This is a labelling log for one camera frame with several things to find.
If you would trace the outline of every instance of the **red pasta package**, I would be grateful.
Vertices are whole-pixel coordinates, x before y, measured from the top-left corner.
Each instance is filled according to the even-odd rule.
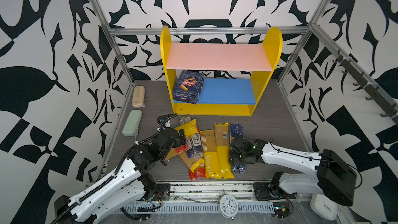
[[[189,170],[189,178],[191,179],[192,182],[196,181],[197,179],[206,178],[205,165],[202,164],[199,168],[197,168],[193,172]]]

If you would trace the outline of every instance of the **blue pasta box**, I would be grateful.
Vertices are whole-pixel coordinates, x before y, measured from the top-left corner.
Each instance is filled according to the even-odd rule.
[[[173,88],[173,99],[176,101],[196,104],[203,89],[202,73],[183,70]]]

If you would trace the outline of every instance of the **black and white patterned wall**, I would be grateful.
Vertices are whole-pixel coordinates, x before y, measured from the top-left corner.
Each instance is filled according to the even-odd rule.
[[[88,0],[0,0],[2,223],[96,179],[129,83]]]
[[[320,0],[99,0],[112,28],[306,26]],[[261,43],[262,35],[181,35],[173,42]],[[284,35],[278,68],[299,37]],[[159,36],[118,37],[135,79],[164,80]],[[281,69],[276,71],[277,78]],[[203,71],[208,77],[247,78],[250,71]]]
[[[332,0],[320,26],[398,98],[397,0]],[[363,176],[351,207],[359,222],[398,221],[398,126],[333,63],[312,35],[283,85],[314,151],[330,149]]]

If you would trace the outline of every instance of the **clock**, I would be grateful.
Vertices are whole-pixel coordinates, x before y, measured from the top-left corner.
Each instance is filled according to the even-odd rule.
[[[238,212],[238,201],[236,201],[235,197],[231,195],[224,195],[220,199],[220,212],[221,215],[226,218],[234,219],[234,216]]]
[[[328,197],[320,194],[312,194],[310,206],[312,211],[325,220],[335,220],[337,216],[337,204]]]

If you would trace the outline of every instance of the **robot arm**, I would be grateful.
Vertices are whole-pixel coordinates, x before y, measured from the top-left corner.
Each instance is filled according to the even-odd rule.
[[[136,142],[122,157],[119,165],[91,187],[70,198],[58,198],[55,201],[57,218],[51,224],[96,224],[126,203],[142,198],[149,200],[154,195],[156,183],[145,173],[158,161],[166,166],[164,160],[170,149],[185,144],[183,130],[177,132],[173,128],[164,127],[176,115],[162,116],[164,121],[159,132]]]
[[[281,165],[304,174],[276,172],[268,185],[272,200],[284,194],[316,193],[343,206],[352,206],[357,175],[335,152],[309,153],[255,140],[249,142],[241,135],[231,143],[232,163],[269,163]]]

